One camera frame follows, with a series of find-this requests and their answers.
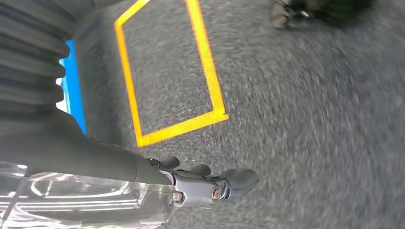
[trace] black object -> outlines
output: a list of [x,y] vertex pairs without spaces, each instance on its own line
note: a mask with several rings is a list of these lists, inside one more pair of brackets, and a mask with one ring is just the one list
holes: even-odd
[[273,24],[286,27],[291,19],[316,18],[333,26],[345,26],[356,21],[370,8],[374,0],[275,0]]

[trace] gray asphalt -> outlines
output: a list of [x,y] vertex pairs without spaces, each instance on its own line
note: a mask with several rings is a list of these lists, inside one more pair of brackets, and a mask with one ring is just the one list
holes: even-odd
[[[405,228],[404,1],[381,1],[355,28],[293,31],[271,26],[270,0],[200,1],[230,119],[139,149],[113,29],[133,3],[79,28],[88,133],[261,178],[245,198],[180,209],[162,228]],[[151,0],[124,32],[144,133],[210,111],[183,0]]]

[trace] metal bolt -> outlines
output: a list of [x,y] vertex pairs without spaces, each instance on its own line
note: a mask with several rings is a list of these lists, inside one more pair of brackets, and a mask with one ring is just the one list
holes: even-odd
[[174,194],[173,194],[173,200],[174,201],[180,201],[182,199],[182,194],[181,194],[181,192],[175,192]]
[[211,191],[211,200],[213,202],[218,201],[221,198],[222,190],[220,187],[215,186]]

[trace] yellow rectangle marking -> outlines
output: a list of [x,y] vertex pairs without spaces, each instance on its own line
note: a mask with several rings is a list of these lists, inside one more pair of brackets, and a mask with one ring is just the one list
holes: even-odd
[[131,67],[128,59],[127,45],[125,42],[123,24],[135,13],[137,13],[149,0],[138,0],[127,11],[125,11],[115,22],[118,50],[121,57],[122,69],[124,72],[125,84],[127,87],[129,106],[134,123],[135,137],[138,147],[151,145],[165,139],[175,137],[205,126],[227,120],[225,106],[222,100],[221,89],[216,75],[215,65],[205,30],[203,15],[198,0],[185,0],[191,25],[194,31],[195,40],[200,54],[202,68],[207,81],[213,110],[184,122],[163,128],[150,134],[142,135],[141,123],[138,115],[138,106],[135,97],[135,89],[132,81]]

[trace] clear plastic cover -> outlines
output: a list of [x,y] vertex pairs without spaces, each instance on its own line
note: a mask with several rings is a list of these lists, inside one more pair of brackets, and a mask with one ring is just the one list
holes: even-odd
[[154,229],[176,210],[174,186],[27,169],[0,161],[2,229]]

